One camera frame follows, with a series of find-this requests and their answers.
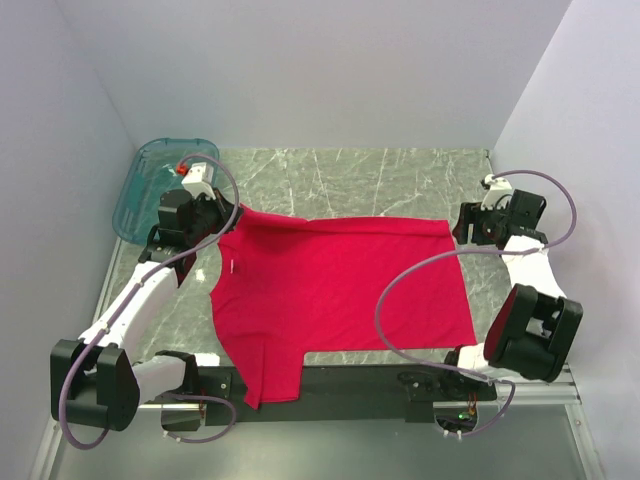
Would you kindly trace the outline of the red t-shirt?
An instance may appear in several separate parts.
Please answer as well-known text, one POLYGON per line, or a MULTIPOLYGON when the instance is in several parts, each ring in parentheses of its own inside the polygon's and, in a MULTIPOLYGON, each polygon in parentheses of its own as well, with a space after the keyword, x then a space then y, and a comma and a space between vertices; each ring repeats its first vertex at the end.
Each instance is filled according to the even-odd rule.
POLYGON ((444 220, 307 220, 249 209, 218 247, 213 322, 251 407, 296 400, 310 352, 476 341, 444 220))

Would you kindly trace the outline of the teal transparent plastic bin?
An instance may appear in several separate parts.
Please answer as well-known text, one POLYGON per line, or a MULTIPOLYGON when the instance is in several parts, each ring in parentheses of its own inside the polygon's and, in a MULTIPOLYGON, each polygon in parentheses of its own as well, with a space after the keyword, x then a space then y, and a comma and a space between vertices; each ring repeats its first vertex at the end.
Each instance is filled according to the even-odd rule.
POLYGON ((146 244, 150 229, 158 222, 161 195, 181 187, 176 164, 192 153, 219 158, 217 146, 201 138, 158 138, 136 152, 112 217, 113 229, 121 240, 146 244))

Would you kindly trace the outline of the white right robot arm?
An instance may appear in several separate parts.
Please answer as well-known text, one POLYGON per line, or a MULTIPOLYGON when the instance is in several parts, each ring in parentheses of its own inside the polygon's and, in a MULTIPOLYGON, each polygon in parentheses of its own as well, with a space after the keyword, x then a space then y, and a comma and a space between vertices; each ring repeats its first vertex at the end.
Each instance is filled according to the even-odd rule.
POLYGON ((498 378, 517 374, 551 383, 559 376, 583 317, 553 274, 546 235, 537 229, 546 207, 540 195, 492 186, 480 202, 461 205, 453 236, 460 245, 494 245, 511 282, 503 306, 482 343, 457 347, 439 374, 444 395, 460 399, 474 386, 470 370, 498 378))

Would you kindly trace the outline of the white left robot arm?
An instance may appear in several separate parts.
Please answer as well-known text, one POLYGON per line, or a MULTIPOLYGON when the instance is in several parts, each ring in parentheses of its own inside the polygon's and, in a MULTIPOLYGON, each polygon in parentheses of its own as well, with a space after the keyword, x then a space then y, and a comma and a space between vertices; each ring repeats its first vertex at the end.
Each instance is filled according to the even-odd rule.
POLYGON ((67 440, 73 424, 103 433, 130 425, 140 405, 167 395, 199 400, 195 355, 158 352, 135 365, 130 357, 157 311, 182 286, 200 249, 235 227, 243 209, 219 190, 164 193, 134 272, 116 300, 76 340, 60 340, 50 354, 51 413, 67 440))

